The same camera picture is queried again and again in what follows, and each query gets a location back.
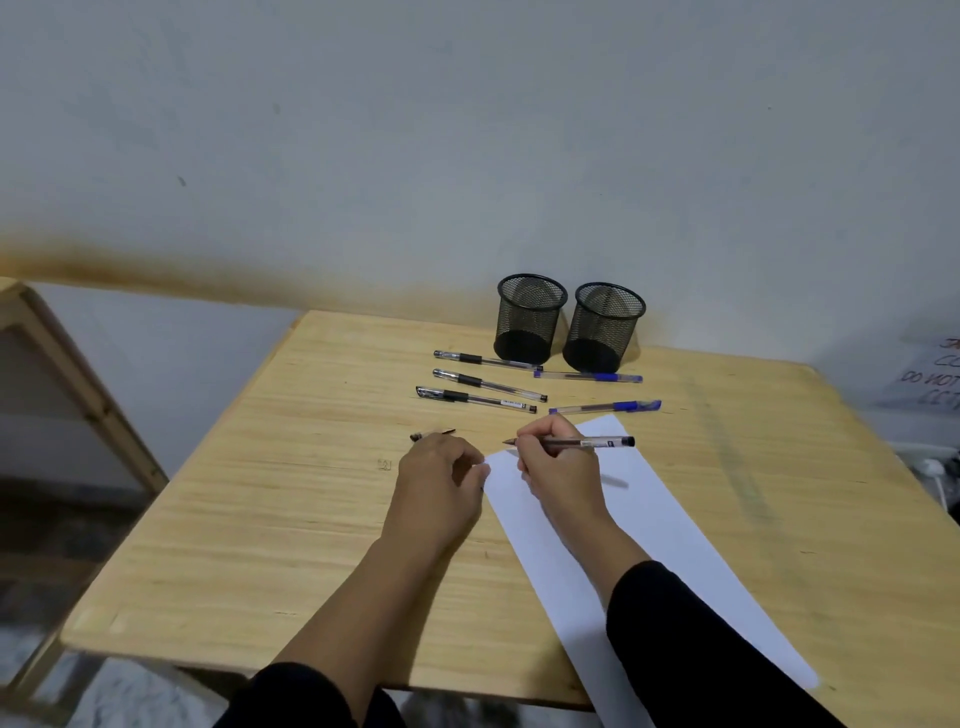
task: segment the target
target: person's right arm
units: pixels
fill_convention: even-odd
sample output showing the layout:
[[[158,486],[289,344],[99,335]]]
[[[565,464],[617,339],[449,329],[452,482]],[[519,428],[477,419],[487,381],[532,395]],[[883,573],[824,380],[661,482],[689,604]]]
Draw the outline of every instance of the person's right arm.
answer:
[[[530,423],[517,466],[607,609],[607,636],[657,728],[842,725],[616,525],[594,452],[554,457],[543,435],[580,432],[558,415]]]

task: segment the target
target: black sleeve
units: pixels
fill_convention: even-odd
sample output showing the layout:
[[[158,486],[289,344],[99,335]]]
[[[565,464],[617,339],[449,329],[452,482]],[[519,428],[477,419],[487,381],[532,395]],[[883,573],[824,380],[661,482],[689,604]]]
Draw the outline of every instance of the black sleeve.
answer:
[[[277,663],[257,672],[214,728],[267,725],[356,728],[337,686],[312,667],[296,663]]]
[[[841,726],[672,571],[637,564],[616,587],[607,636],[657,728]]]

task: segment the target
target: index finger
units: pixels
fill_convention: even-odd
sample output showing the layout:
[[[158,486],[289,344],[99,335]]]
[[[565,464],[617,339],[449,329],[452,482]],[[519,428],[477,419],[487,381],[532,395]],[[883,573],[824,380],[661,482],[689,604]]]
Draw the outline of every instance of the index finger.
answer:
[[[464,440],[462,437],[441,435],[437,449],[449,463],[453,464],[460,458],[466,458],[470,465],[483,462],[483,453]]]
[[[570,420],[563,415],[548,415],[524,425],[516,431],[516,435],[533,435],[534,437],[583,437],[580,430],[574,427]]]

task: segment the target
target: blue pen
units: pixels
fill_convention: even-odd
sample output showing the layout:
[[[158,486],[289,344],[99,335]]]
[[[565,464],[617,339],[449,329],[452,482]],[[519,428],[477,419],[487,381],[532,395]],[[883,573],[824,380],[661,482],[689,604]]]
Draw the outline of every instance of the blue pen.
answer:
[[[573,415],[577,412],[656,412],[660,400],[612,401],[607,404],[571,404],[568,407],[550,407],[551,415]]]
[[[534,376],[542,379],[589,379],[591,381],[629,381],[633,384],[639,384],[643,381],[640,375],[605,375],[591,374],[590,372],[534,372]]]

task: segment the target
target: hand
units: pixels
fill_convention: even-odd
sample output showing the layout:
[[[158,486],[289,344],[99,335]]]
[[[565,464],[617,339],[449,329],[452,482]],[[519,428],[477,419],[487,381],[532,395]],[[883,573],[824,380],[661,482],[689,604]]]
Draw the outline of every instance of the hand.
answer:
[[[538,437],[582,437],[566,418],[550,415],[521,427],[516,466],[575,558],[599,528],[614,525],[600,486],[600,461],[593,449],[547,452]]]
[[[462,437],[427,435],[400,458],[382,538],[436,559],[480,516],[489,473]]]

